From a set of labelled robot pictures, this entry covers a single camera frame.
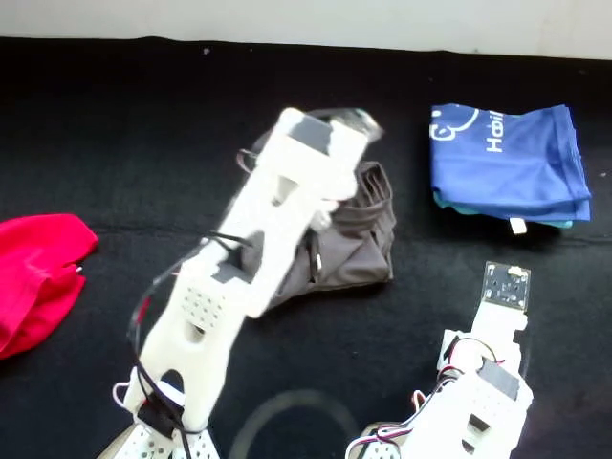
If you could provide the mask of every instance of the clothing tag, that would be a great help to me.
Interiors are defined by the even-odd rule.
[[[527,232],[527,225],[522,218],[512,217],[510,219],[510,226],[514,234],[525,234]]]

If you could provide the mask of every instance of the folded blue shirt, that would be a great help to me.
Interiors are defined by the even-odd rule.
[[[429,136],[439,201],[503,219],[590,220],[591,193],[566,106],[505,115],[436,105]]]

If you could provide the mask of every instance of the black table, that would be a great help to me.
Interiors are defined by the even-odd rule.
[[[247,320],[211,419],[221,452],[285,390],[325,392],[360,426],[405,419],[412,390],[433,385],[443,330],[470,328],[496,260],[533,272],[535,403],[514,457],[609,457],[611,64],[157,38],[2,39],[0,55],[0,220],[72,212],[99,236],[73,311],[39,347],[0,362],[3,456],[94,457],[130,423],[110,388],[132,363],[135,301],[217,223],[242,180],[235,152],[293,105],[359,106],[385,128],[368,158],[395,191],[396,278]],[[512,237],[505,222],[438,209],[427,125],[429,106],[448,101],[513,113],[570,105],[593,221]],[[332,421],[297,409],[261,432],[251,457],[341,457],[344,446]]]

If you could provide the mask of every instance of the white robotic arm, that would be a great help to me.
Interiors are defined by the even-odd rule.
[[[368,428],[346,459],[508,459],[533,399],[514,342],[527,325],[530,276],[487,263],[471,331],[444,333],[434,390],[415,392],[416,412],[403,423]]]
[[[338,201],[355,194],[354,171],[372,129],[379,128],[361,111],[353,112],[350,122],[340,117],[329,123],[295,109],[283,111],[218,229],[244,240],[263,233],[259,269],[247,278],[228,263],[230,251],[239,245],[232,239],[206,240],[182,264],[122,402],[116,394],[121,383],[115,388],[116,400],[141,426],[115,457],[166,457],[171,450],[173,457],[182,457],[186,441],[197,449],[207,439],[208,416],[224,385],[230,349],[245,316],[259,317],[266,310],[306,229],[324,230]],[[170,370],[181,375],[183,393],[162,381]],[[156,392],[153,385],[182,412],[182,428],[150,416],[143,419],[142,409]]]

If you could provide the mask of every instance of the garment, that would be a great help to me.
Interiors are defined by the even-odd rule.
[[[505,115],[436,105],[429,136],[439,202],[503,219],[590,220],[591,194],[566,106]]]
[[[0,359],[33,348],[65,318],[85,283],[77,261],[97,243],[70,214],[0,224]]]
[[[271,308],[310,292],[346,289],[393,278],[391,245],[395,215],[393,193],[383,168],[363,162],[356,171],[358,191],[332,215],[332,226],[321,234],[307,232],[295,261],[271,301]],[[263,240],[241,250],[241,268],[255,275]]]

